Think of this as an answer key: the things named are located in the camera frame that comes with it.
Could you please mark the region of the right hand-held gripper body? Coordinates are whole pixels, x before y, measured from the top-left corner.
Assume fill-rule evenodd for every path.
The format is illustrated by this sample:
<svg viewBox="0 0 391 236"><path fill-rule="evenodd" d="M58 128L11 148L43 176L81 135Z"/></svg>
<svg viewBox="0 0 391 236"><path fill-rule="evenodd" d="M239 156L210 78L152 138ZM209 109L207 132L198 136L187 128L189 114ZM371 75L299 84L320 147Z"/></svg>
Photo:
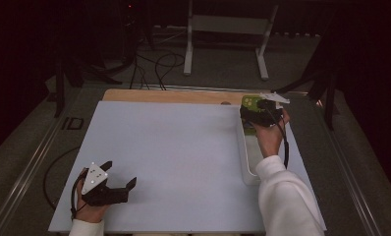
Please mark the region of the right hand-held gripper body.
<svg viewBox="0 0 391 236"><path fill-rule="evenodd" d="M276 92L273 93L262 92L259 95L257 108L261 112L262 117L269 122L268 126L273 126L278 124L279 121L284 118L282 112L283 105L289 103L290 100L288 98L285 98Z"/></svg>

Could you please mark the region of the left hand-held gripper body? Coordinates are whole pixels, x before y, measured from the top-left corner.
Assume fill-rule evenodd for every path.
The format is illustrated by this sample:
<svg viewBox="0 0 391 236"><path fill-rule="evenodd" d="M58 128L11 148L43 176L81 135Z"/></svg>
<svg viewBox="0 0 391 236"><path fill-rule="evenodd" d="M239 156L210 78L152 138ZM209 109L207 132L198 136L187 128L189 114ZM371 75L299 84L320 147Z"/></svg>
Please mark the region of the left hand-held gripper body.
<svg viewBox="0 0 391 236"><path fill-rule="evenodd" d="M103 171L100 166L93 162L86 172L82 188L83 200L88 205L102 207L126 203L128 201L129 190L126 187L110 189L106 186L107 180L107 171Z"/></svg>

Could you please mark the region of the green phone case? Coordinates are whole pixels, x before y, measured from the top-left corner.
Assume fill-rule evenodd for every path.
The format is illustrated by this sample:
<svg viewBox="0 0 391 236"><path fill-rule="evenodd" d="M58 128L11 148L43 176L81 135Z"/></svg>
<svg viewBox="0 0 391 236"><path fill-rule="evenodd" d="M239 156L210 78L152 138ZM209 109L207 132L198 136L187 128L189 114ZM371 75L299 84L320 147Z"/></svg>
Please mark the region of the green phone case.
<svg viewBox="0 0 391 236"><path fill-rule="evenodd" d="M245 106L247 107L249 110L251 111L254 111L258 114L259 116L259 122L257 124L260 124L262 121L263 121L263 111L257 107L257 103L261 100L261 97L260 96L257 96L257 95L245 95L243 98L242 98L242 105L241 106ZM244 132L246 135L248 136L254 136L255 133L256 133L256 130L253 126L253 124L255 123L251 123L251 122L246 122L245 120L242 120L242 124L243 124L243 128L244 128Z"/></svg>

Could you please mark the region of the long white plastic tray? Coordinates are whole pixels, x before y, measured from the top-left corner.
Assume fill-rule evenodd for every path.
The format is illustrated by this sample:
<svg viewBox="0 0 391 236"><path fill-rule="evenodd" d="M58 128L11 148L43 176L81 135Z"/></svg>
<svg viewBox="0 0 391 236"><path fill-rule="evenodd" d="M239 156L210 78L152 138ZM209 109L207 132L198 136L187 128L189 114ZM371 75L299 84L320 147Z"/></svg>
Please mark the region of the long white plastic tray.
<svg viewBox="0 0 391 236"><path fill-rule="evenodd" d="M245 134L241 116L237 121L236 131L243 181L246 185L258 185L260 178L255 171L255 167L262 161L262 154L256 136Z"/></svg>

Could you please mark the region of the person's right hand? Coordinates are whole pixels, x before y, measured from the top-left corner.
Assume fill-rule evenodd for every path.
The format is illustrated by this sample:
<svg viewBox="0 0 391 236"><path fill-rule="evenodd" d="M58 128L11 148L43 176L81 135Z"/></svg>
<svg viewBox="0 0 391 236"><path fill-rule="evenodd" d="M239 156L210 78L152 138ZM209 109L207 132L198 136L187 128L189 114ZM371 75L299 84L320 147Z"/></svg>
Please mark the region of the person's right hand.
<svg viewBox="0 0 391 236"><path fill-rule="evenodd" d="M283 140L283 128L289 121L290 116L288 112L283 109L282 117L277 125L271 127L262 127L257 124L253 125L256 131L258 145L264 158L279 153L279 148Z"/></svg>

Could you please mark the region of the person's left hand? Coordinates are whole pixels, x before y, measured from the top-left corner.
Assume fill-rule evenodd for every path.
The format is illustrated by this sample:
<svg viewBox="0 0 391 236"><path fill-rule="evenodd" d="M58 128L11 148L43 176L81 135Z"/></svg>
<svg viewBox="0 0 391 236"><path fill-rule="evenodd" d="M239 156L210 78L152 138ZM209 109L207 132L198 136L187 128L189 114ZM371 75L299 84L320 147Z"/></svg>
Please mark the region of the person's left hand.
<svg viewBox="0 0 391 236"><path fill-rule="evenodd" d="M80 178L77 184L77 209L75 219L85 221L88 223L99 223L109 206L89 206L82 197L82 188L84 185L84 178Z"/></svg>

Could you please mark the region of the white table board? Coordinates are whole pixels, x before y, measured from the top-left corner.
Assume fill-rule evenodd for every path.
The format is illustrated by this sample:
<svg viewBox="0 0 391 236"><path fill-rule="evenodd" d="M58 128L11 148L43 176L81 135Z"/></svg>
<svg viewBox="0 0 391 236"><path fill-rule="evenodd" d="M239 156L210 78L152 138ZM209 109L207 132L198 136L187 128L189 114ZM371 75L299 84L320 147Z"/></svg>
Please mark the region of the white table board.
<svg viewBox="0 0 391 236"><path fill-rule="evenodd" d="M106 212L108 233L260 233L259 181L243 178L246 148L236 105L101 101L49 229L71 229L75 180L109 161L109 187L137 184Z"/></svg>

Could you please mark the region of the black tripod stand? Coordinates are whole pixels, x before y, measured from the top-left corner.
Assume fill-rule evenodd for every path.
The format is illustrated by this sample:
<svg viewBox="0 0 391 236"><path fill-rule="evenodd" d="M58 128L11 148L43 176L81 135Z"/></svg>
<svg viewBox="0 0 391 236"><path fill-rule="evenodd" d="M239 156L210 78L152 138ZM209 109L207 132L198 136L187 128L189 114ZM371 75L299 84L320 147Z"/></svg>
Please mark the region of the black tripod stand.
<svg viewBox="0 0 391 236"><path fill-rule="evenodd" d="M56 91L52 93L52 98L56 102L55 118L58 118L65 107L65 79L72 84L73 87L79 88L83 85L84 80L80 75L80 69L84 69L95 75L99 80L110 85L120 85L121 82L113 80L102 72L97 71L91 65L75 56L61 57L58 56L55 63L56 68Z"/></svg>
<svg viewBox="0 0 391 236"><path fill-rule="evenodd" d="M331 63L332 59L330 38L322 35L301 77L284 87L272 90L272 92L286 93L303 84L313 82L307 96L311 100L318 101L324 94L326 95L324 121L330 130L333 130L334 95L337 82L337 71Z"/></svg>

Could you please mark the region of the wooden table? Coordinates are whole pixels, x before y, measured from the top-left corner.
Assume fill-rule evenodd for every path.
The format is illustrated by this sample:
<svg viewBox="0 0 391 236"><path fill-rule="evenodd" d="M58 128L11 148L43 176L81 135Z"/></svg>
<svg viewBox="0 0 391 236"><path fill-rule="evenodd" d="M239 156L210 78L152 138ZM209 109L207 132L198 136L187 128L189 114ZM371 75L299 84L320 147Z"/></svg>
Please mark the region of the wooden table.
<svg viewBox="0 0 391 236"><path fill-rule="evenodd" d="M149 89L108 89L103 101L133 101L162 103L221 104L229 102L240 105L247 92L203 91L203 90L149 90Z"/></svg>

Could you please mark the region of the metal floor rail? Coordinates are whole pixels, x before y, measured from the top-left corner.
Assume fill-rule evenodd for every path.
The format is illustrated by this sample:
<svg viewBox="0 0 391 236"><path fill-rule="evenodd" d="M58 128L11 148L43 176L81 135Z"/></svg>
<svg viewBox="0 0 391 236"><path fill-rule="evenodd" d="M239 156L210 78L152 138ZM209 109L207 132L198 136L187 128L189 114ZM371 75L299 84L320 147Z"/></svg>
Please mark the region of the metal floor rail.
<svg viewBox="0 0 391 236"><path fill-rule="evenodd" d="M0 236L44 236L53 214L43 195L45 170L64 147L56 104L39 102L0 147Z"/></svg>
<svg viewBox="0 0 391 236"><path fill-rule="evenodd" d="M339 142L337 141L335 134L328 128L325 121L325 109L327 108L321 100L313 101L315 110L320 116L320 123L323 126L323 130L326 132L329 144L333 147L335 152L335 161L340 170L342 181L348 190L348 196L350 197L354 208L359 215L361 223L363 225L366 236L382 236L379 227L373 217L369 205L367 204L366 198L356 180L356 177L349 165L346 155L342 151Z"/></svg>

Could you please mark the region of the white metal stand frame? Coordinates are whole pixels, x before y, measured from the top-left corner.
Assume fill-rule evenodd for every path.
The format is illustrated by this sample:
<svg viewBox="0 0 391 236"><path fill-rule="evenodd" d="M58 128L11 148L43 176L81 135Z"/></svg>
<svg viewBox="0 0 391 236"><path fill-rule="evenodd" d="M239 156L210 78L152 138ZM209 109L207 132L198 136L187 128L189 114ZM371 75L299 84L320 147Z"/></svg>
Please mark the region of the white metal stand frame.
<svg viewBox="0 0 391 236"><path fill-rule="evenodd" d="M208 31L261 35L262 43L255 50L255 58L257 61L257 66L261 79L263 81L267 81L269 79L268 70L264 59L264 52L269 41L274 21L279 9L278 5L272 5L270 15L266 19L197 15L193 11L193 6L194 0L189 0L187 49L185 54L183 71L186 76L189 76L192 73L194 53L193 32Z"/></svg>

